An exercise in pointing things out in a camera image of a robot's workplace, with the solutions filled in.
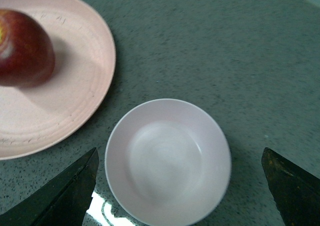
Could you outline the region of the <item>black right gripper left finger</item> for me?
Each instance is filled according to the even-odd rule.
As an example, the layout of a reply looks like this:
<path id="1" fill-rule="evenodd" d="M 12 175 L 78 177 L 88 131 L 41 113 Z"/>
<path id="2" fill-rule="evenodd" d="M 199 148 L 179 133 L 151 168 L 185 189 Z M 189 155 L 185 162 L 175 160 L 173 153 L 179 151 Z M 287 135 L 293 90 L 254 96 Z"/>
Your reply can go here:
<path id="1" fill-rule="evenodd" d="M 99 154 L 92 148 L 0 216 L 1 225 L 82 225 L 92 201 Z"/>

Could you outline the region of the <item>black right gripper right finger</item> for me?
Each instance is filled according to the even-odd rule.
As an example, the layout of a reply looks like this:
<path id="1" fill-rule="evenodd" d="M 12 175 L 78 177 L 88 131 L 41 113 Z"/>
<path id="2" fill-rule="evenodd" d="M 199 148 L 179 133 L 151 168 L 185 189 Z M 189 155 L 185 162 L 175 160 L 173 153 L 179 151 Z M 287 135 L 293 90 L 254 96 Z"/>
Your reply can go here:
<path id="1" fill-rule="evenodd" d="M 267 147 L 261 164 L 285 225 L 319 225 L 320 179 Z"/>

